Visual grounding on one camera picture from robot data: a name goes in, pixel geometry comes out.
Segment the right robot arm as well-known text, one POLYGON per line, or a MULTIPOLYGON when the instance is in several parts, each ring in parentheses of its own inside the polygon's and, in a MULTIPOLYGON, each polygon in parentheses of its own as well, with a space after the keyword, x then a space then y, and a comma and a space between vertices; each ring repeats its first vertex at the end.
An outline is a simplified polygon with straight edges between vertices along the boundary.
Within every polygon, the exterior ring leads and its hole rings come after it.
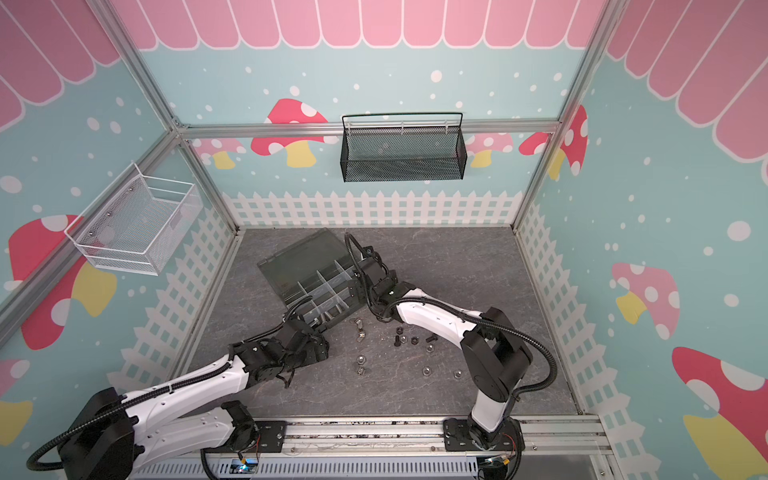
POLYGON ((510 412, 521 395, 544 390, 556 380, 558 365, 550 350, 514 328, 497 308, 463 309, 399 280, 373 247, 361 246, 349 232, 344 245, 357 290, 377 320, 420 327, 461 350, 477 388, 465 427, 470 441, 485 451, 505 441, 521 449, 520 427, 510 412))

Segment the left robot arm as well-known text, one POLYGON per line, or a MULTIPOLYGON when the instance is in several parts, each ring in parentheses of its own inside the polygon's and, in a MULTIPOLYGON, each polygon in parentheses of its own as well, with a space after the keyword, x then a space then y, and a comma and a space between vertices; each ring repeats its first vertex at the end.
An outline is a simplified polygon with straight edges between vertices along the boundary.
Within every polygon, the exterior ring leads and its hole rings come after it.
POLYGON ((30 471, 61 470, 69 479, 127 479, 150 464, 198 450, 243 455, 269 439, 233 394, 326 360, 320 321, 292 307, 275 327, 230 344, 226 354, 157 386, 94 394, 65 432, 35 450, 30 471))

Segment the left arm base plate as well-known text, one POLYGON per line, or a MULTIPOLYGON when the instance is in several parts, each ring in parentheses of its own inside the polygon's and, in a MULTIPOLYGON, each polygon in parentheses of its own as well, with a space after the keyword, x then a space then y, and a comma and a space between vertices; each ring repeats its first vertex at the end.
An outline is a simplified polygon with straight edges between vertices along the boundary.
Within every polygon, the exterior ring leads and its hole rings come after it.
POLYGON ((218 448, 232 453, 281 453, 286 438, 285 421, 246 421, 238 424, 218 448))

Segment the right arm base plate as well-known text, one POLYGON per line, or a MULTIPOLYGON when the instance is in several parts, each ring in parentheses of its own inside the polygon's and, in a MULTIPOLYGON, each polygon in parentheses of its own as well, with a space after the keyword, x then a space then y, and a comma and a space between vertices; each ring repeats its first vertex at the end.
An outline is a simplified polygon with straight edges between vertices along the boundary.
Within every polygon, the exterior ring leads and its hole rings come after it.
POLYGON ((522 452, 526 449, 521 424, 505 417, 493 431, 486 431, 471 418, 443 421, 444 447, 449 452, 522 452))

